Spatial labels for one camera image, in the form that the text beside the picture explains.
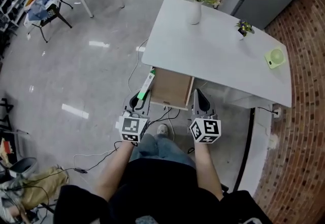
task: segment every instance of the wall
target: wall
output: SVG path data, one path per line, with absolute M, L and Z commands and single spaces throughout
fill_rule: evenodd
M 266 32 L 287 46 L 292 108 L 274 122 L 255 200 L 274 223 L 316 223 L 325 205 L 325 0 L 294 0 Z

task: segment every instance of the white vase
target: white vase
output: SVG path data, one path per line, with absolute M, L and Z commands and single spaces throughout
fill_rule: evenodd
M 189 24 L 198 24 L 201 20 L 201 5 L 202 2 L 194 1 L 192 2 L 189 12 L 188 12 L 188 22 Z

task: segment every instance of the yellow cloth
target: yellow cloth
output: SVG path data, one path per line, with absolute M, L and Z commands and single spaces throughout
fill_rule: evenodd
M 41 188 L 25 187 L 24 194 L 21 198 L 21 204 L 26 210 L 33 209 L 40 203 L 48 204 L 48 198 L 51 198 L 59 187 L 67 184 L 68 179 L 68 175 L 65 171 L 63 172 L 62 169 L 58 169 L 57 167 L 51 167 L 41 174 L 37 174 L 27 180 L 23 180 L 24 186 L 27 185 L 41 187 L 46 191 L 47 195 Z

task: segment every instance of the jeans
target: jeans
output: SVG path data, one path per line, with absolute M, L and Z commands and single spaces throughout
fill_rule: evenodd
M 134 147 L 130 162 L 139 158 L 152 158 L 173 161 L 195 168 L 193 160 L 172 140 L 159 134 L 153 137 L 145 134 L 138 146 Z

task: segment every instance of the black shirt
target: black shirt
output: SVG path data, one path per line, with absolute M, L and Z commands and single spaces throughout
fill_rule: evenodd
M 61 188 L 54 223 L 135 223 L 141 216 L 164 223 L 243 223 L 256 217 L 271 223 L 247 191 L 219 201 L 199 188 L 188 165 L 141 158 L 127 164 L 119 188 L 109 202 L 73 185 Z

